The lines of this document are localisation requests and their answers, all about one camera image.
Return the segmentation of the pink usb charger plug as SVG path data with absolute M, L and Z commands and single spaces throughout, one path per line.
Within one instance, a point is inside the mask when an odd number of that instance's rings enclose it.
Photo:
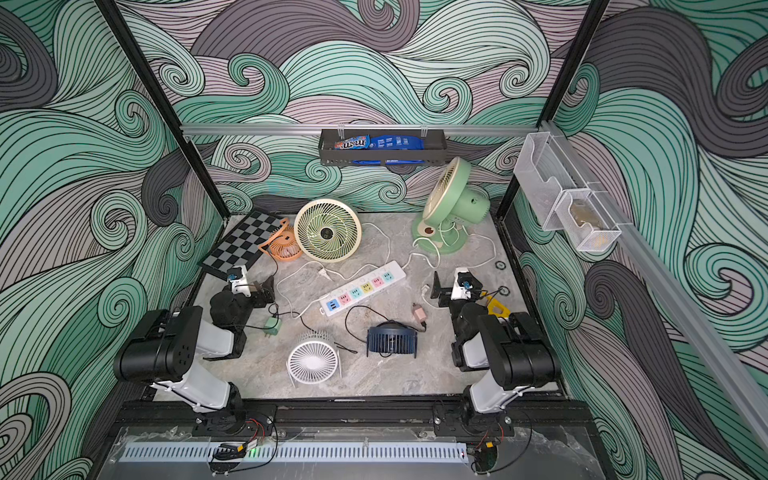
M 424 324 L 427 319 L 427 314 L 423 307 L 416 303 L 412 305 L 412 316 L 414 320 L 419 324 Z

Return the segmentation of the green usb charger plug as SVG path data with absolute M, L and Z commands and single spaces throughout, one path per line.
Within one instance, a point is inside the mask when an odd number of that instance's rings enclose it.
M 276 336 L 281 329 L 282 321 L 279 317 L 270 317 L 263 327 L 263 332 L 269 336 Z

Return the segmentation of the white power strip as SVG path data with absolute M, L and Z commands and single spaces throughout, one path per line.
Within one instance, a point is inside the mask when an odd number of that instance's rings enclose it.
M 320 311 L 324 316 L 332 317 L 405 278 L 406 273 L 403 268 L 397 261 L 391 261 L 321 297 Z

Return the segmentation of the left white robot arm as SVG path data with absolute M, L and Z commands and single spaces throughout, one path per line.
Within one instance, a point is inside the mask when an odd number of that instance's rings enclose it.
M 242 409 L 238 388 L 201 362 L 240 358 L 251 314 L 274 300 L 273 276 L 256 282 L 242 275 L 210 299 L 210 320 L 199 306 L 149 311 L 119 348 L 113 373 L 119 381 L 170 392 L 199 414 L 233 414 Z

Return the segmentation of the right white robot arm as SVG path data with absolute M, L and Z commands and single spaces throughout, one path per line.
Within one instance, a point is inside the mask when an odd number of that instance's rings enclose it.
M 433 273 L 430 298 L 449 310 L 454 332 L 451 358 L 463 372 L 483 376 L 465 388 L 467 417 L 498 414 L 525 393 L 555 383 L 559 360 L 539 323 L 525 312 L 513 312 L 496 301 L 509 289 L 487 290 L 466 268 L 443 285 Z

